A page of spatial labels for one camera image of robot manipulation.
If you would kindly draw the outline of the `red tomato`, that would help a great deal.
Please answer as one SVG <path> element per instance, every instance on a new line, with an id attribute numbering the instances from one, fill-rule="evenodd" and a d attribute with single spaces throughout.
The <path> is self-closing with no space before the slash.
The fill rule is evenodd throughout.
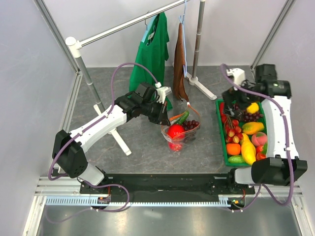
<path id="1" fill-rule="evenodd" d="M 173 124 L 168 128 L 168 136 L 173 140 L 182 140 L 185 138 L 185 130 L 181 125 Z"/>

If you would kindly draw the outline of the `yellow mango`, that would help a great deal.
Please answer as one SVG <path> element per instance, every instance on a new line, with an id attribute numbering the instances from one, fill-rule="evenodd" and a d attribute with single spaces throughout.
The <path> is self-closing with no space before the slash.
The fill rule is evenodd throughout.
<path id="1" fill-rule="evenodd" d="M 241 154 L 248 165 L 252 165 L 256 161 L 256 149 L 250 141 L 243 141 Z"/>

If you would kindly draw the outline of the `aluminium frame post right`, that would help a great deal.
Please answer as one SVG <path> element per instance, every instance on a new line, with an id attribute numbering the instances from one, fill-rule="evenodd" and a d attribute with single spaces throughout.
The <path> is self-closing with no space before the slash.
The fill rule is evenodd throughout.
<path id="1" fill-rule="evenodd" d="M 263 56 L 267 52 L 269 46 L 271 45 L 273 39 L 275 38 L 277 32 L 279 31 L 281 25 L 285 21 L 287 15 L 289 14 L 291 8 L 294 6 L 296 0 L 286 0 L 276 17 L 273 25 L 271 26 L 267 36 L 265 37 L 260 49 L 258 50 L 258 53 L 256 54 L 253 62 L 250 65 L 251 72 L 254 73 L 255 67 L 260 63 Z"/>

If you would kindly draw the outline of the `clear zip top bag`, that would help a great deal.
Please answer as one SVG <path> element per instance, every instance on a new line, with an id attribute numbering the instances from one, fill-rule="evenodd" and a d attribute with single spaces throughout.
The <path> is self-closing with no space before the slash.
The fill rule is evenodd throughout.
<path id="1" fill-rule="evenodd" d="M 180 152 L 196 139 L 198 130 L 201 128 L 201 116 L 187 102 L 186 109 L 169 120 L 170 126 L 163 125 L 161 133 L 167 141 L 169 149 L 173 152 Z"/>

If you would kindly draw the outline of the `purple grape bunch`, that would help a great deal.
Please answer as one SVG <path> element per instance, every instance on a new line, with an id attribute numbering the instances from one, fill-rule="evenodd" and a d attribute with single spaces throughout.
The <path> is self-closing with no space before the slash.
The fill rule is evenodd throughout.
<path id="1" fill-rule="evenodd" d="M 200 122 L 196 120 L 186 120 L 182 123 L 182 127 L 184 128 L 185 131 L 192 130 L 196 127 L 198 127 Z"/>
<path id="2" fill-rule="evenodd" d="M 242 121 L 243 122 L 257 122 L 261 118 L 263 118 L 263 114 L 261 114 L 260 112 L 256 112 L 253 114 L 244 112 Z"/>

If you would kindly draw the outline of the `pink peach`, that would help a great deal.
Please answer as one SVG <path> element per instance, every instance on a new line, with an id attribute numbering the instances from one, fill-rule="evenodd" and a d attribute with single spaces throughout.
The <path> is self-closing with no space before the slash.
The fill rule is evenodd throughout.
<path id="1" fill-rule="evenodd" d="M 268 142 L 268 137 L 263 132 L 257 132 L 252 135 L 251 141 L 255 147 L 263 146 Z"/>

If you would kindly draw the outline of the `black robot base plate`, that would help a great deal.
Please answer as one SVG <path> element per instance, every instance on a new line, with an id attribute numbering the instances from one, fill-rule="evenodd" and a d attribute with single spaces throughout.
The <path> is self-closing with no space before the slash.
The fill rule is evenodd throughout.
<path id="1" fill-rule="evenodd" d="M 220 195 L 253 195 L 255 190 L 236 184 L 230 174 L 107 174 L 100 188 L 83 183 L 81 194 L 107 194 L 125 202 L 218 200 Z"/>

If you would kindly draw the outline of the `green chili pepper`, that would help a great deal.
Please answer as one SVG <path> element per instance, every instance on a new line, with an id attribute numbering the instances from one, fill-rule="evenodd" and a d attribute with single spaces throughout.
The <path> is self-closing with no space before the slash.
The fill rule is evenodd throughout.
<path id="1" fill-rule="evenodd" d="M 185 111 L 175 122 L 174 124 L 182 125 L 189 116 L 189 111 Z"/>

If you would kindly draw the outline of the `brown towel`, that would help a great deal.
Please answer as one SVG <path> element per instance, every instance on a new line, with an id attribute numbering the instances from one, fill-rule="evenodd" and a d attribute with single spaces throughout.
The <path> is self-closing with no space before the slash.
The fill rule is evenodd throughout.
<path id="1" fill-rule="evenodd" d="M 175 47 L 174 54 L 174 66 L 173 66 L 173 93 L 179 100 L 185 100 L 189 102 L 189 97 L 185 91 L 184 86 L 184 67 L 185 63 L 185 51 L 184 51 L 184 40 L 183 40 L 183 28 L 182 23 L 179 23 L 178 27 L 178 38 Z"/>

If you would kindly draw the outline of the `aluminium frame post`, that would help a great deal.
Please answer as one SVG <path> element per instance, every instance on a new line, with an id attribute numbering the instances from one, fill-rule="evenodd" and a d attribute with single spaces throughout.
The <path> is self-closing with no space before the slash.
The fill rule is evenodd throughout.
<path id="1" fill-rule="evenodd" d="M 255 67 L 260 63 L 263 56 L 267 52 L 269 46 L 271 45 L 273 39 L 275 38 L 277 32 L 279 31 L 281 25 L 285 21 L 287 15 L 289 14 L 291 8 L 294 6 L 296 0 L 286 0 L 276 17 L 273 25 L 271 26 L 267 36 L 265 37 L 260 49 L 258 50 L 258 53 L 256 54 L 253 62 L 250 65 L 251 72 L 254 73 Z"/>
<path id="2" fill-rule="evenodd" d="M 53 34 L 54 38 L 56 39 L 58 45 L 60 46 L 61 50 L 65 54 L 68 62 L 70 63 L 71 68 L 78 74 L 80 72 L 80 69 L 72 56 L 72 53 L 68 46 L 65 43 L 65 40 L 55 23 L 48 7 L 46 6 L 45 2 L 43 0 L 34 0 L 34 3 L 36 4 L 37 8 L 39 9 L 42 17 L 44 18 L 45 22 L 47 23 L 51 33 Z"/>

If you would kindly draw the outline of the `aluminium frame post left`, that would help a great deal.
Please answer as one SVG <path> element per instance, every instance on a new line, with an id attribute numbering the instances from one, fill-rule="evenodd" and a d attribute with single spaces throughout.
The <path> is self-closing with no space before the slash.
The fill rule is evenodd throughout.
<path id="1" fill-rule="evenodd" d="M 65 40 L 55 23 L 48 7 L 46 6 L 45 2 L 43 0 L 34 0 L 34 3 L 36 4 L 37 8 L 39 9 L 42 17 L 44 18 L 45 22 L 47 23 L 51 33 L 53 34 L 54 38 L 56 39 L 58 45 L 60 46 L 61 50 L 65 54 L 68 62 L 70 63 L 71 68 L 78 74 L 80 72 L 80 69 L 72 56 L 72 53 L 68 46 L 65 43 Z"/>

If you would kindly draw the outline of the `red apple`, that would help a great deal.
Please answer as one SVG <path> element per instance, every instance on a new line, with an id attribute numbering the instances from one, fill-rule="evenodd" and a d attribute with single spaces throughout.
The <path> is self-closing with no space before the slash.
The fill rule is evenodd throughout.
<path id="1" fill-rule="evenodd" d="M 182 150 L 183 143 L 182 142 L 168 142 L 168 146 L 172 151 L 178 152 Z"/>

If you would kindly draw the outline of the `orange fruit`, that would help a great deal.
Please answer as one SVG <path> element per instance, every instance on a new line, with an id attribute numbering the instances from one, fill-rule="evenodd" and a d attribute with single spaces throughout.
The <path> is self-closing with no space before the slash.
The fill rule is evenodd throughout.
<path id="1" fill-rule="evenodd" d="M 228 155 L 234 156 L 241 153 L 241 145 L 235 143 L 226 144 L 226 152 Z"/>

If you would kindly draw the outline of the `light blue shirt hanger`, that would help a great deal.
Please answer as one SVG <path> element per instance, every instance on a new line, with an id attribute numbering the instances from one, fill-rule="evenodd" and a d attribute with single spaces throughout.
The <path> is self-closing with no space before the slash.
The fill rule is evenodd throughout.
<path id="1" fill-rule="evenodd" d="M 146 31 L 142 37 L 141 43 L 144 46 L 149 46 L 153 41 L 154 35 L 158 26 L 159 15 L 155 15 L 152 17 L 151 21 L 148 25 L 146 25 Z"/>

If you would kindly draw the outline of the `green cucumber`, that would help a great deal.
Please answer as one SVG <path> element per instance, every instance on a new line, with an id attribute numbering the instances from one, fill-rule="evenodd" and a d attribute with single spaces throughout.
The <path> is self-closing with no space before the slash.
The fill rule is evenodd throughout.
<path id="1" fill-rule="evenodd" d="M 228 162 L 231 164 L 243 164 L 246 163 L 244 158 L 241 155 L 234 155 L 228 158 Z"/>

